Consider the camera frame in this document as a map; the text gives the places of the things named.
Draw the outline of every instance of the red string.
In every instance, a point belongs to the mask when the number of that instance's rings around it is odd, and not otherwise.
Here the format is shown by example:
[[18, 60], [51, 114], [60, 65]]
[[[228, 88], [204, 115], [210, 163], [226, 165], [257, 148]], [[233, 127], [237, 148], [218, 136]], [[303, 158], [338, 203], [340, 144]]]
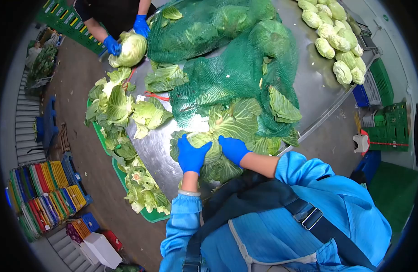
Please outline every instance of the red string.
[[170, 98], [168, 98], [168, 97], [163, 97], [163, 96], [155, 95], [152, 92], [149, 92], [147, 90], [144, 91], [144, 95], [147, 96], [147, 97], [156, 97], [157, 99], [162, 100], [162, 101], [170, 101]]

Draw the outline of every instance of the elastic cuff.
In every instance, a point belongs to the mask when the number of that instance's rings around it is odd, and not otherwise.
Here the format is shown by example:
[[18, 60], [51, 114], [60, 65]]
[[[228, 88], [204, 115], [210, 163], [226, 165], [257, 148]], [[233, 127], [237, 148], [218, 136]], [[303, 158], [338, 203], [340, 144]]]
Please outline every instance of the elastic cuff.
[[182, 189], [179, 189], [177, 192], [179, 194], [189, 195], [189, 196], [200, 196], [201, 195], [200, 192], [190, 192], [190, 191], [185, 191], [185, 190], [182, 190]]

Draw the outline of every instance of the stacked crates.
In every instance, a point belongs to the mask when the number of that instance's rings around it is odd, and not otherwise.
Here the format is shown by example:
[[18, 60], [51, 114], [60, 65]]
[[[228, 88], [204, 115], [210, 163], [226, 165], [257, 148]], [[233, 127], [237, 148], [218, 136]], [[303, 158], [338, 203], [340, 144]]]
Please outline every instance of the stacked crates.
[[369, 150], [408, 151], [409, 134], [406, 103], [395, 103], [374, 115], [375, 127], [364, 128], [369, 134]]
[[105, 49], [103, 43], [96, 40], [87, 30], [73, 7], [65, 0], [47, 0], [38, 12], [36, 20], [70, 37], [96, 54]]
[[29, 242], [59, 226], [91, 202], [78, 185], [69, 185], [60, 161], [11, 170], [6, 193]]

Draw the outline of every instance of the hand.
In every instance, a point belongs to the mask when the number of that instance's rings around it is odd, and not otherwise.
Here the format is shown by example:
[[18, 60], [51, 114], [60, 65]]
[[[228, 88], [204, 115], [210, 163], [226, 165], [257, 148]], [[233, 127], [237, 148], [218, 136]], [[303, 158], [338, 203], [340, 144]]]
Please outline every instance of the hand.
[[186, 134], [184, 134], [177, 141], [177, 147], [179, 148], [178, 161], [182, 171], [184, 173], [193, 171], [200, 176], [200, 168], [203, 166], [206, 153], [212, 147], [212, 142], [208, 142], [200, 148], [195, 148], [188, 142]]
[[108, 52], [114, 56], [118, 56], [122, 51], [122, 45], [119, 44], [112, 36], [106, 37], [103, 44], [108, 48]]
[[223, 148], [223, 154], [239, 167], [241, 167], [240, 162], [245, 154], [252, 152], [248, 150], [244, 142], [239, 139], [224, 138], [223, 135], [220, 135], [218, 137], [218, 142]]
[[136, 34], [142, 35], [147, 39], [150, 28], [147, 25], [146, 17], [147, 15], [137, 15], [135, 23], [133, 23], [133, 29], [135, 30]]

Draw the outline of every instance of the green mesh bag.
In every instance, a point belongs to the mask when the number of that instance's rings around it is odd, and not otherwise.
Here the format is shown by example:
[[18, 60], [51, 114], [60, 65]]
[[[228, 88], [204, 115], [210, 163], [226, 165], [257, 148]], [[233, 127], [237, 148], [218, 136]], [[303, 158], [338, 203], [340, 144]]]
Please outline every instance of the green mesh bag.
[[278, 20], [263, 20], [243, 31], [221, 55], [186, 62], [183, 71], [190, 81], [169, 92], [174, 118], [186, 127], [193, 115], [208, 116], [213, 105], [228, 106], [233, 99], [254, 97], [262, 108], [257, 135], [286, 137], [296, 123], [275, 121], [268, 88], [275, 87], [299, 108], [292, 87], [297, 66], [291, 31]]
[[228, 44], [261, 20], [275, 17], [270, 0], [170, 2], [150, 21], [147, 56], [160, 63], [188, 60]]

